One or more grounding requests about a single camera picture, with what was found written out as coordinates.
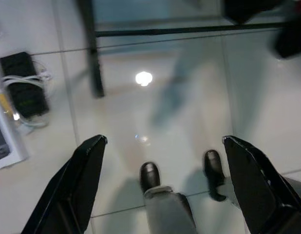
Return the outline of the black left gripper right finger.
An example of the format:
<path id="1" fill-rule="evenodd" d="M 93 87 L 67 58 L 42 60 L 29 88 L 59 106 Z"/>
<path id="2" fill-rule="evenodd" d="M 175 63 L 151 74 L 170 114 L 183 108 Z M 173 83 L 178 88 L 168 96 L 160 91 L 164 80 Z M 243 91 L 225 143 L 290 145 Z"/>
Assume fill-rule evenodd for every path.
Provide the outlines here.
<path id="1" fill-rule="evenodd" d="M 258 148 L 223 137 L 235 196 L 252 234 L 301 234 L 301 196 Z"/>

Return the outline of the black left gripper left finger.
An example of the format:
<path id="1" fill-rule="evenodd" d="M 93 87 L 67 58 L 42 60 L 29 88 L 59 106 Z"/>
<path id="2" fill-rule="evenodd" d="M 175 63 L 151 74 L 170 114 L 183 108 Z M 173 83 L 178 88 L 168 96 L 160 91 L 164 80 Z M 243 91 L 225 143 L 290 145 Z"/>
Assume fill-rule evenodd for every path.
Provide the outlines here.
<path id="1" fill-rule="evenodd" d="M 83 234 L 98 190 L 107 138 L 96 135 L 78 146 L 47 184 L 25 224 L 24 234 Z"/>

